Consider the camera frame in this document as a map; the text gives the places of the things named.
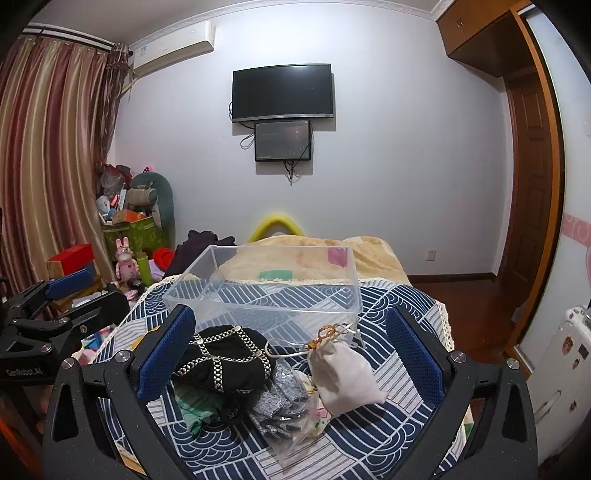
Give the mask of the green knitted cloth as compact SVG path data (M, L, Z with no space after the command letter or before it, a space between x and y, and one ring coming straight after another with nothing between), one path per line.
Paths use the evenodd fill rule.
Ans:
M223 400L214 393L175 383L174 396L187 430L197 436L202 426L221 419Z

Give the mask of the black pouch with chain strap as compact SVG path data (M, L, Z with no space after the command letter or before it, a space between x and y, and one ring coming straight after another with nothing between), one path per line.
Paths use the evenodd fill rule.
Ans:
M276 360L266 354L266 337L235 325L194 334L172 374L175 383L217 394L249 394L273 376Z

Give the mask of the grey patterned item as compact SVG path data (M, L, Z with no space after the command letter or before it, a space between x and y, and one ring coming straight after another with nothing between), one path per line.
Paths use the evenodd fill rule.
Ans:
M267 441L293 440L308 415L308 394L286 360L276 361L270 379L249 401L249 418Z

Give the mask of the white drawstring cloth pouch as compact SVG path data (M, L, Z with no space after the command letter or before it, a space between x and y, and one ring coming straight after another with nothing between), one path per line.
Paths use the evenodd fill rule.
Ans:
M356 322L335 323L322 326L317 337L305 344L285 341L284 347L292 347L294 352L277 352L273 343L279 339L267 340L263 351L276 359L307 357L322 405L335 418L362 406L384 404L388 398L378 386L369 361L349 343L351 337L362 342Z

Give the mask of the clear plastic storage bin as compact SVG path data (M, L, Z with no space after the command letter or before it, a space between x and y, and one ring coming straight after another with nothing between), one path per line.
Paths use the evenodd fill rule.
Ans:
M231 280L221 265L239 247L209 246L179 275L163 295L166 307L190 307L195 330L218 325L238 325L256 330L277 351L294 351L284 342L305 344L322 326L353 323L359 328L362 299L359 277L296 282L290 271L263 272L262 279Z

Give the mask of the green bottle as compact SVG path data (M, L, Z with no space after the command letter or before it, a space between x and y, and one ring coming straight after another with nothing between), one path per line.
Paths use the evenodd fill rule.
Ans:
M136 262L139 270L139 279L145 286L150 286L153 283L149 259L145 252L136 254Z

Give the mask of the pink bunny plush toy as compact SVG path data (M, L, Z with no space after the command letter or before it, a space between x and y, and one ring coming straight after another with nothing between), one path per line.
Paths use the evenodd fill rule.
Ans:
M115 274L117 279L121 282L137 280L139 278L139 268L131 251L128 238L117 238L115 246Z

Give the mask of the blue white patterned tablecloth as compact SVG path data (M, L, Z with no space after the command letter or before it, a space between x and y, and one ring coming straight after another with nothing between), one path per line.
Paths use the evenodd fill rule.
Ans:
M447 349L454 346L446 306L407 284L365 280L358 294L321 284L281 286L235 283L221 299L242 306L242 325L253 306L283 308L277 318L252 323L267 338L301 342L297 308L360 306L359 340L353 350L372 367L386 394L334 416L318 395L304 357L276 362L270 386L240 409L217 395L170 383L148 410L163 436L197 479L382 479L403 457L432 416L388 340L386 319L406 309Z

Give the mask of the red plush item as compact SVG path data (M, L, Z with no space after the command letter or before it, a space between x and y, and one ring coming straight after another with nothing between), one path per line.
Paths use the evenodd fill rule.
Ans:
M174 252L168 247L160 247L153 251L152 259L158 269L165 272L174 259Z

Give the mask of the grey green plush pillow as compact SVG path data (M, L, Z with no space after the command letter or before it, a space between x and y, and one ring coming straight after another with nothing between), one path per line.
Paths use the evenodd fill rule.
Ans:
M169 182L159 173L135 175L124 199L128 210L143 211L158 228L166 229L173 220L173 194Z

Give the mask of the beige fleece blanket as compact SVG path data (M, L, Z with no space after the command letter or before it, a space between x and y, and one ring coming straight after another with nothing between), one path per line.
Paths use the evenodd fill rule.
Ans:
M240 246L221 265L231 280L262 279L263 272L290 271L295 282L349 279L353 271L360 279L387 279L410 283L390 244L370 236L345 240L278 235Z

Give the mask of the red gold striped curtain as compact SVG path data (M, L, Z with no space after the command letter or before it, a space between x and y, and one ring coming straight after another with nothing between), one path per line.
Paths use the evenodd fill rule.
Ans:
M114 277L95 200L128 60L124 44L103 51L22 35L1 64L1 270L15 291L79 244Z

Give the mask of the small wall-mounted black screen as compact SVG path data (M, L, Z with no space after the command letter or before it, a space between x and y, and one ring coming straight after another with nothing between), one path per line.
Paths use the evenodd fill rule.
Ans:
M256 162L308 161L311 159L311 122L280 120L254 125Z

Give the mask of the white wall air conditioner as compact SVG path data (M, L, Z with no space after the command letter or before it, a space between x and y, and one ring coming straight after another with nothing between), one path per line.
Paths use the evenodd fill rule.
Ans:
M179 62L214 50L215 25L199 22L141 40L131 47L132 78L143 78Z

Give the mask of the large wall-mounted black television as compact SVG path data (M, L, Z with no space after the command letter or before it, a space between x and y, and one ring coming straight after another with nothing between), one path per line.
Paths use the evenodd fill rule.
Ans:
M235 123L335 116L332 65L274 65L232 73L231 118Z

